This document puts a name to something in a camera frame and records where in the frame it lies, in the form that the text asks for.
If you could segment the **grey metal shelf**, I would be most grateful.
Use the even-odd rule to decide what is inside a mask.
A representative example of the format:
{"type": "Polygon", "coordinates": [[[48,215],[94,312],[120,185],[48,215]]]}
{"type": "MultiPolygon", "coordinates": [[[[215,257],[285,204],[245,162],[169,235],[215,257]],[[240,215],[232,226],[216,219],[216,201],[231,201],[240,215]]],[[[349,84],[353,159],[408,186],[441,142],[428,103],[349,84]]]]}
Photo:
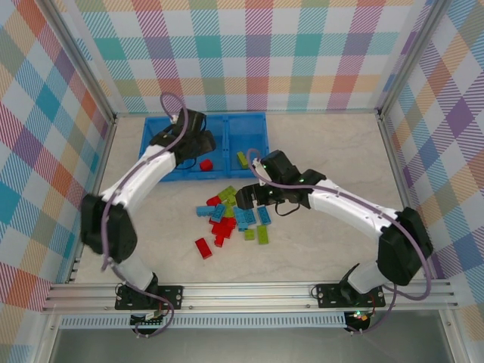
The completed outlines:
{"type": "Polygon", "coordinates": [[[455,363],[442,342],[351,337],[332,329],[62,330],[49,363],[455,363]]]}

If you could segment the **wide aluminium base rail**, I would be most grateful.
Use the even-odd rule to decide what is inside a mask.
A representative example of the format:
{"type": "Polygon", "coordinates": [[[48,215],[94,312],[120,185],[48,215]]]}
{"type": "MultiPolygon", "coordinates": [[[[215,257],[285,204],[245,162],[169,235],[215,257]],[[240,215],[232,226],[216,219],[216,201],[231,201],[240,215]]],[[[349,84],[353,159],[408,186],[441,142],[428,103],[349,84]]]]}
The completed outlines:
{"type": "MultiPolygon", "coordinates": [[[[51,287],[42,311],[50,314],[114,313],[115,289],[118,284],[55,284],[51,287]]],[[[382,312],[457,309],[458,299],[447,280],[434,280],[430,295],[424,281],[416,280],[403,287],[404,296],[393,296],[383,289],[384,307],[320,309],[313,296],[314,282],[268,283],[178,283],[183,286],[181,308],[177,313],[252,313],[252,312],[382,312]]]]}

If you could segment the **small green circuit board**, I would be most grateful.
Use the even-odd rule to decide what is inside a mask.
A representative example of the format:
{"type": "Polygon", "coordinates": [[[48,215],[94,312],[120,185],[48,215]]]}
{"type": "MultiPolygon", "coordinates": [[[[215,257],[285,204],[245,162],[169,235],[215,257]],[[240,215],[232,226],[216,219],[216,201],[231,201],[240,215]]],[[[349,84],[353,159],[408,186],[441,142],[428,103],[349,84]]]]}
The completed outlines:
{"type": "Polygon", "coordinates": [[[165,314],[161,312],[148,312],[146,314],[134,314],[130,316],[129,324],[132,326],[158,326],[163,324],[165,314]]]}

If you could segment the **aluminium frame post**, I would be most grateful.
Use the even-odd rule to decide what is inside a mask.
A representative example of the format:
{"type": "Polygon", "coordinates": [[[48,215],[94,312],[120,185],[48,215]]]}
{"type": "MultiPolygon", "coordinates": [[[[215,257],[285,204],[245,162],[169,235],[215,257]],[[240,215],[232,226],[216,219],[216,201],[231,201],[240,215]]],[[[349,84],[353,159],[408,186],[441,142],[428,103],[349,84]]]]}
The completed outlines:
{"type": "Polygon", "coordinates": [[[383,73],[375,113],[383,120],[400,95],[405,82],[422,57],[452,0],[415,0],[397,38],[389,69],[383,73]]]}
{"type": "Polygon", "coordinates": [[[91,71],[87,60],[82,54],[75,38],[69,31],[65,24],[61,13],[56,7],[54,0],[37,0],[39,5],[42,5],[42,11],[46,16],[49,16],[49,23],[53,26],[54,32],[59,37],[62,46],[65,49],[68,57],[73,62],[74,67],[79,71],[81,78],[85,81],[88,90],[92,97],[101,108],[102,112],[109,119],[116,119],[116,114],[110,106],[107,97],[105,96],[101,86],[99,85],[94,73],[91,71]]]}

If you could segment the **aluminium frame rail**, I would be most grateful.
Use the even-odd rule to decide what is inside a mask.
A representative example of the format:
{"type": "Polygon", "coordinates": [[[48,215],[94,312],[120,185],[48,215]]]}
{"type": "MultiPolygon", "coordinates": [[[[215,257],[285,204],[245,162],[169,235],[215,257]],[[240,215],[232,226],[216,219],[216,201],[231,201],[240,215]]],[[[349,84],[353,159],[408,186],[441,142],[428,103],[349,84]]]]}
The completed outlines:
{"type": "Polygon", "coordinates": [[[389,130],[383,120],[378,119],[377,124],[403,205],[395,220],[415,239],[423,254],[420,259],[410,240],[396,226],[390,225],[383,229],[379,238],[377,264],[391,282],[406,286],[420,269],[428,265],[428,259],[433,254],[433,245],[420,215],[410,207],[408,191],[404,186],[403,173],[390,140],[389,130]]]}

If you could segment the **blue plastic storage bin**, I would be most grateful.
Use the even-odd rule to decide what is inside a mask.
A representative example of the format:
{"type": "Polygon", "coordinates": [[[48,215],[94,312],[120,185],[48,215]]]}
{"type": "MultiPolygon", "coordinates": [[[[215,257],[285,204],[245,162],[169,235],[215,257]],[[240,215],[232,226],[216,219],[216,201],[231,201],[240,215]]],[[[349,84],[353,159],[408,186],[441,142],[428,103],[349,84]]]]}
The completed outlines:
{"type": "Polygon", "coordinates": [[[190,169],[183,172],[187,180],[207,180],[227,178],[229,170],[229,152],[227,139],[227,120],[224,116],[209,115],[206,128],[211,131],[216,143],[216,149],[201,157],[190,169]],[[200,164],[206,160],[212,162],[212,169],[203,171],[200,164]]]}
{"type": "Polygon", "coordinates": [[[265,113],[229,113],[224,127],[227,176],[252,178],[252,172],[241,166],[237,154],[246,155],[250,148],[258,150],[261,157],[270,152],[265,113]]]}
{"type": "MultiPolygon", "coordinates": [[[[151,139],[163,131],[166,127],[171,124],[169,117],[167,116],[150,116],[146,117],[144,120],[141,144],[138,152],[138,158],[141,158],[146,151],[147,147],[150,145],[151,139]]],[[[175,169],[168,175],[161,179],[161,182],[179,182],[188,180],[188,170],[175,169]]]]}

